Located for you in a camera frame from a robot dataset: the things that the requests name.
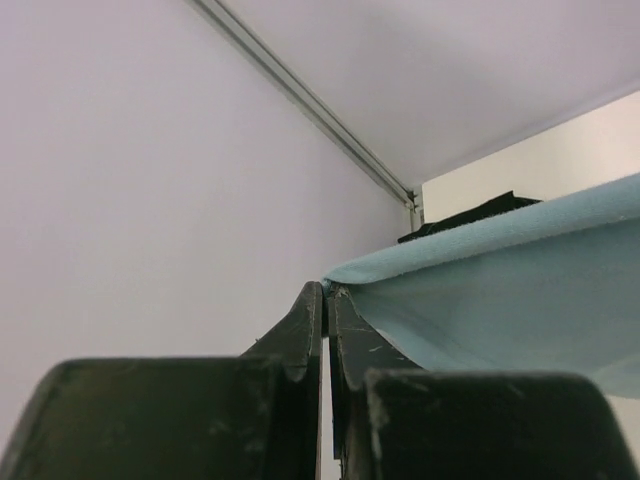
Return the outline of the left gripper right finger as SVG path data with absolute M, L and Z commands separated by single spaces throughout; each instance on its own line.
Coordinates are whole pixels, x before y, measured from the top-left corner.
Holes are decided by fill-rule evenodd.
M 345 479 L 635 479 L 614 413 L 584 377 L 419 367 L 325 299 L 333 450 Z

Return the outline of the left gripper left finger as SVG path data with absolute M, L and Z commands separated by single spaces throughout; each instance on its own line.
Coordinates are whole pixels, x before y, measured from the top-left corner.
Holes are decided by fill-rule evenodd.
M 1 459 L 5 479 L 315 479 L 323 291 L 237 357 L 54 366 Z

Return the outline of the blue t-shirt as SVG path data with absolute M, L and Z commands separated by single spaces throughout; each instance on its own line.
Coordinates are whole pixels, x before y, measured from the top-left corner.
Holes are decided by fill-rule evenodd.
M 570 372 L 639 394 L 637 176 L 357 258 L 324 286 L 425 368 Z

